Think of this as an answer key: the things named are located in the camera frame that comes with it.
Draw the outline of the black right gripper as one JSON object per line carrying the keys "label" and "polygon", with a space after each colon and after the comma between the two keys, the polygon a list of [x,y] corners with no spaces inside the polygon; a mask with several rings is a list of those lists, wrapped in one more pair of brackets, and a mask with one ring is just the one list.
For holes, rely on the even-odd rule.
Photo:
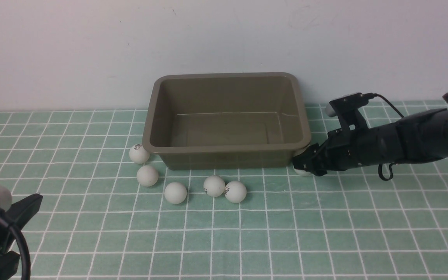
{"label": "black right gripper", "polygon": [[328,139],[322,144],[315,143],[294,152],[292,165],[294,168],[304,168],[317,177],[322,177],[329,171],[345,171],[356,167],[366,167],[362,161],[362,152],[356,144],[356,139],[368,129],[352,130],[348,142],[336,145],[342,139],[341,129],[331,131]]}

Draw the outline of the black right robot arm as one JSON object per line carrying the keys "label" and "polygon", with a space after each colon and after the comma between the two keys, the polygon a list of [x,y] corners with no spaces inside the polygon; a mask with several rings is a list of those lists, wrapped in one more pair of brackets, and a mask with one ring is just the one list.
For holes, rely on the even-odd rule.
{"label": "black right robot arm", "polygon": [[295,169],[316,176],[383,164],[421,164],[448,158],[448,109],[438,108],[369,128],[358,108],[330,103],[341,128],[294,156]]}

